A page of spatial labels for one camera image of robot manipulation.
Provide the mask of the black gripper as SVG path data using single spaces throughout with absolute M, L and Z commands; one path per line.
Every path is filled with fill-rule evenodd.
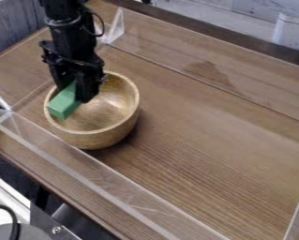
M 98 94 L 104 81 L 104 61 L 93 51 L 96 38 L 92 18 L 53 20 L 46 18 L 50 40 L 41 40 L 42 61 L 49 65 L 49 73 L 57 90 L 74 82 L 74 99 L 88 103 Z

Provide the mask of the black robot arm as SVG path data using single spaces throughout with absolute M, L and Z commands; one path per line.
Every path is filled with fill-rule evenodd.
M 97 34 L 92 16 L 98 15 L 84 0 L 38 0 L 45 11 L 50 40 L 41 40 L 42 62 L 58 90 L 74 84 L 73 99 L 88 103 L 98 94 L 104 81 L 104 60 L 94 53 Z

